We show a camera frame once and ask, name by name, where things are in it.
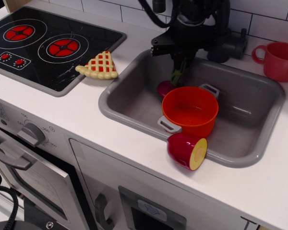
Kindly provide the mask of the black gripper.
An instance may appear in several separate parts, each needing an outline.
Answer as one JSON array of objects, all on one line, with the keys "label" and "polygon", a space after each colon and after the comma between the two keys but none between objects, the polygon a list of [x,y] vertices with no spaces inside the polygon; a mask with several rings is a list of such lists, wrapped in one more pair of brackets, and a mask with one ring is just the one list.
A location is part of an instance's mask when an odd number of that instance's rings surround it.
[{"label": "black gripper", "polygon": [[184,72],[190,66],[198,50],[210,50],[217,44],[221,36],[221,26],[183,23],[156,23],[161,28],[168,28],[166,32],[152,39],[152,56],[171,54],[174,61],[174,71]]}]

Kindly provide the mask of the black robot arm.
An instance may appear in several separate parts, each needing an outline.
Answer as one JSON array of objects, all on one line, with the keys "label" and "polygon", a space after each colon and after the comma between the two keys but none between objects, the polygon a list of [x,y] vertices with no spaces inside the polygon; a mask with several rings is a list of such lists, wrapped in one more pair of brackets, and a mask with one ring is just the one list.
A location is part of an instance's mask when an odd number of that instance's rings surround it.
[{"label": "black robot arm", "polygon": [[179,72],[191,64],[198,50],[219,48],[229,33],[228,0],[174,0],[168,23],[157,17],[157,13],[165,10],[165,1],[155,0],[153,7],[145,0],[140,4],[155,25],[166,29],[152,39],[152,55],[169,54],[174,70]]}]

